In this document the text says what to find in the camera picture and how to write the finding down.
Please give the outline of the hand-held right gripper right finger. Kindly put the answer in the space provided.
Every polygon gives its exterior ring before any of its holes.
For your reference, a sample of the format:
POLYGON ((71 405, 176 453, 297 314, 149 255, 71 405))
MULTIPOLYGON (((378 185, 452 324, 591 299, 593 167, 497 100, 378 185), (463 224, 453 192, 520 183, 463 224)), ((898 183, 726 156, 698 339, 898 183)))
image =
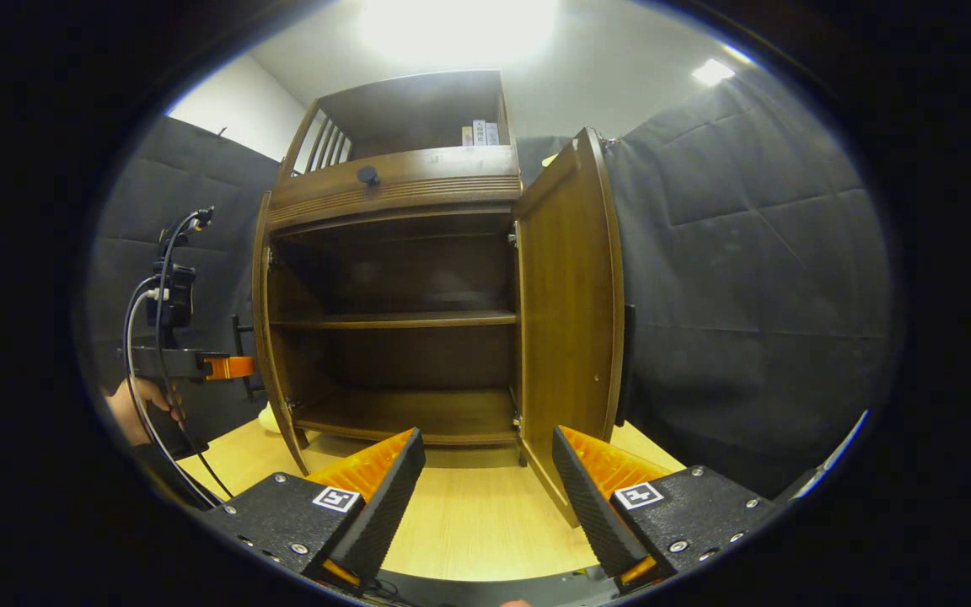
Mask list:
POLYGON ((623 593, 725 556, 782 509, 708 466, 669 471, 570 427, 552 431, 552 462, 598 564, 623 593))

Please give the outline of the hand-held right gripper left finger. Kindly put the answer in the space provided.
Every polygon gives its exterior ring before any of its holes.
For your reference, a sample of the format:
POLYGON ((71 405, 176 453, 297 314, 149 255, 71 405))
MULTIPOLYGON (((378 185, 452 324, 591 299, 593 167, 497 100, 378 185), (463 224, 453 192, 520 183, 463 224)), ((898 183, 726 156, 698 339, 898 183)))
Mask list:
POLYGON ((296 575, 367 587, 388 556, 425 464, 421 430, 412 427, 304 479, 271 474, 201 518, 296 575))

